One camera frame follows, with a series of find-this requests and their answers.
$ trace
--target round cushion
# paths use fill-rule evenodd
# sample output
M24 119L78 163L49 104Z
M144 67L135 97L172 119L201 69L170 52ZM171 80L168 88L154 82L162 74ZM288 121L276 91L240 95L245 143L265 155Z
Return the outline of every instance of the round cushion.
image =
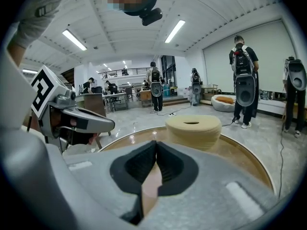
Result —
M234 112L235 111L235 103L228 104L228 103L217 101L216 98L219 97L219 96L229 97L229 98L233 98L234 100L236 100L236 96L234 96L234 95L217 94L217 95L215 95L211 98L211 104L212 104L213 108L216 111L219 111L219 112L229 112L229 113Z
M166 120L167 139L187 147L206 151L218 140L221 121L210 115L180 115Z

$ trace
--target ceiling light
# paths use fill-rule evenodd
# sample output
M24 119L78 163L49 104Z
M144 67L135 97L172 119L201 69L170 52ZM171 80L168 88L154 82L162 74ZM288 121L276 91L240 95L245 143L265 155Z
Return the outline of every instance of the ceiling light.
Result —
M62 33L69 40L71 40L76 46L78 46L81 50L83 50L83 51L87 50L87 48L68 29L66 29Z
M180 28L185 24L185 21L179 21L178 24L175 26L171 34L166 39L165 43L168 44L170 41L172 41L173 37L177 34L177 32L180 30Z
M32 70L27 70L27 69L23 69L23 72L37 74L37 71L32 71Z

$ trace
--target marble floor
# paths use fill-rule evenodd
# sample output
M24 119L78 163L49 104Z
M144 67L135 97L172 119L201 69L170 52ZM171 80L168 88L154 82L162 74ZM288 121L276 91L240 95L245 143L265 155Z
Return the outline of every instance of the marble floor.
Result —
M177 115L215 115L220 118L223 125L230 124L233 118L232 113L217 112L212 106L199 105L190 107L190 104L180 104L164 107L159 114L168 114L176 112ZM107 115L116 123L112 135L101 134L100 142L106 146L110 142L119 139L128 134L138 132L143 129L159 127L165 125L168 115L157 116L150 114L152 108L133 108L124 111L117 111ZM282 158L280 151L281 145L281 126L280 118L258 114L257 118L251 120L252 127L242 129L240 124L232 124L222 129L222 134L235 139L248 147L262 161L272 176L277 192L280 188L280 172ZM307 135L306 128L300 138L294 137L295 126L291 127L289 133L283 134L283 173L282 173L282 190L281 197L287 195L295 189L302 172L305 171L307 161ZM96 144L91 146L76 145L70 147L63 155L80 154L97 151Z

